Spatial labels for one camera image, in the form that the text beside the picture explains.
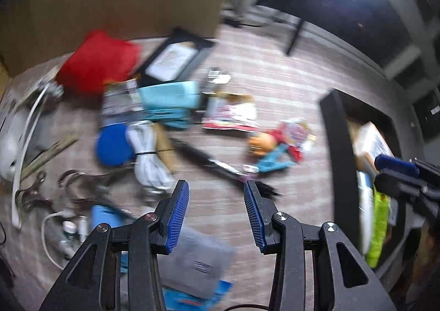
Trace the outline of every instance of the white bottle cap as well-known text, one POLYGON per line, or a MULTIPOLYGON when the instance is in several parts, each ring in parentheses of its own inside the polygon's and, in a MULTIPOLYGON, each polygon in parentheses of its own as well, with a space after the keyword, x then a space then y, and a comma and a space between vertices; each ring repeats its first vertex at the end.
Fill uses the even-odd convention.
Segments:
POLYGON ((75 223, 69 222, 68 220, 65 220, 62 223, 62 230, 65 231, 66 233, 69 233, 69 234, 75 234, 77 227, 76 227, 75 223))

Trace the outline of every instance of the yellow-green package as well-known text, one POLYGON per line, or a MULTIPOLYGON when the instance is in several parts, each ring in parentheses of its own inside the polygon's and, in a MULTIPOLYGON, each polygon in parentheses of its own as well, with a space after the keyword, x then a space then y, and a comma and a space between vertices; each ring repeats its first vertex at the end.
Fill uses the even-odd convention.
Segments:
POLYGON ((370 267, 375 268, 382 253, 388 226, 389 197, 378 192, 375 185, 373 185, 373 195, 375 199, 373 236, 365 260, 370 267))

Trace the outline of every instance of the white cable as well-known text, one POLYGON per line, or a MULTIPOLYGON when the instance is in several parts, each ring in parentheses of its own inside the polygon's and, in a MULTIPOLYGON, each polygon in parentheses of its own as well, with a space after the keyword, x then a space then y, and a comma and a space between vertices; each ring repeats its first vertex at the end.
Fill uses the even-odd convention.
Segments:
MULTIPOLYGON (((38 104, 40 104, 41 99, 43 99, 43 97, 45 96, 46 91, 49 89, 49 87, 50 87, 50 83, 45 85, 43 91, 40 93, 37 100, 35 100, 34 105, 32 105, 32 108, 29 112, 29 115, 26 119, 26 123, 25 123, 24 129, 23 129, 23 140, 24 140, 24 137, 26 136, 26 131, 29 127, 32 116, 35 113, 35 110, 37 109, 38 104)), ((15 162, 14 180, 12 182, 12 213, 11 214, 12 214, 12 225, 14 227, 16 227, 17 229, 21 229, 21 218, 20 218, 20 215, 17 210, 17 205, 15 203, 15 196, 16 196, 18 190, 20 189, 21 169, 23 168, 23 162, 25 159, 26 150, 29 146, 29 142, 32 138, 32 134, 34 133, 35 127, 37 126, 37 123, 38 123, 38 119, 40 118, 41 112, 43 110, 43 104, 44 104, 44 101, 41 104, 40 110, 38 111, 38 115, 36 116, 36 118, 34 120, 34 124, 32 125, 31 130, 29 131, 29 134, 27 135, 26 142, 23 143, 23 148, 21 149, 21 152, 18 153, 17 160, 15 162)))
POLYGON ((41 222, 41 243, 43 244, 43 249, 45 250, 46 256, 49 258, 49 260, 52 262, 52 264, 54 264, 56 267, 58 267, 58 269, 63 270, 64 267, 62 267, 61 265, 59 265, 55 260, 53 260, 53 258, 50 256, 49 251, 48 251, 48 247, 46 245, 46 234, 45 234, 45 230, 46 230, 46 222, 53 217, 63 217, 63 218, 71 218, 74 217, 75 214, 73 213, 72 210, 70 209, 65 209, 61 212, 57 212, 57 213, 52 213, 49 214, 48 216, 45 216, 45 218, 43 219, 43 222, 41 222))
POLYGON ((130 124, 125 136, 135 154, 138 154, 135 176, 139 183, 157 190, 169 190, 173 185, 173 178, 156 154, 156 134, 151 127, 151 121, 130 124))

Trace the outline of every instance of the gray package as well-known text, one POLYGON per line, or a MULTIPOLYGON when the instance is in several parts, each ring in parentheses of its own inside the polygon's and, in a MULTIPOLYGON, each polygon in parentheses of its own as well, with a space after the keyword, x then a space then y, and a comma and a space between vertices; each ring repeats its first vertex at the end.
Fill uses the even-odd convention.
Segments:
POLYGON ((234 249, 222 241, 183 226, 170 255, 158 255, 162 285, 210 299, 234 249))

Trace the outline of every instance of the red pouch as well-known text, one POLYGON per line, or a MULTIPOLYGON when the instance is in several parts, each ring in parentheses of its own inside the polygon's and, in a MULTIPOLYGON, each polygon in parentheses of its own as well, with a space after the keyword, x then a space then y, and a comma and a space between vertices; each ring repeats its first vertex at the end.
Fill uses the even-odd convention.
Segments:
POLYGON ((139 51, 136 44, 111 38, 101 30, 92 31, 63 64, 56 80, 66 90, 102 95, 106 84, 128 79, 139 51))

